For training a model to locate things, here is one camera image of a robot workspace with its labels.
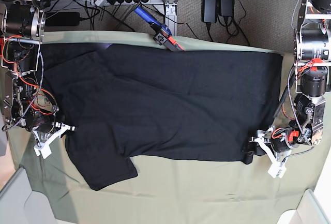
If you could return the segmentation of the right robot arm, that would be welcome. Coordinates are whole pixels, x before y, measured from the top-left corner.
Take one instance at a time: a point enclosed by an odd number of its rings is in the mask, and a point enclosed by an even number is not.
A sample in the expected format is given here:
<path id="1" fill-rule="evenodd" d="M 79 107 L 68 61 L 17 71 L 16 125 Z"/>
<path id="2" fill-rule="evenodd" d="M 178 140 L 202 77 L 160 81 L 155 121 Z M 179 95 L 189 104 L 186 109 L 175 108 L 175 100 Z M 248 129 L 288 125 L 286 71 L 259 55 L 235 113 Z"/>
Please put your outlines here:
<path id="1" fill-rule="evenodd" d="M 1 0 L 1 67 L 5 75 L 3 131 L 21 127 L 36 141 L 38 155 L 75 127 L 57 117 L 59 107 L 53 95 L 42 87 L 44 70 L 41 54 L 46 23 L 44 0 Z"/>

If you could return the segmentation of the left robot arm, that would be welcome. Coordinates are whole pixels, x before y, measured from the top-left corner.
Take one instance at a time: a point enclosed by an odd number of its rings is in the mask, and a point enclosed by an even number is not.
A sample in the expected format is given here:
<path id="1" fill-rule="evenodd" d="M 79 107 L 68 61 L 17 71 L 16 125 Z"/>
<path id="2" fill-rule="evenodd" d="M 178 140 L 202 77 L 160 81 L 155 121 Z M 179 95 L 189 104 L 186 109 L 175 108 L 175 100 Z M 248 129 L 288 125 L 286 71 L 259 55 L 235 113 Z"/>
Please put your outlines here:
<path id="1" fill-rule="evenodd" d="M 268 173 L 273 178 L 283 177 L 293 149 L 308 145 L 312 150 L 320 144 L 324 95 L 330 92 L 330 0 L 302 0 L 300 5 L 294 29 L 294 64 L 274 117 L 285 112 L 287 99 L 293 115 L 284 115 L 289 120 L 287 127 L 272 125 L 257 130 L 243 148 L 245 164 L 251 163 L 254 155 L 267 155 L 271 161 Z"/>

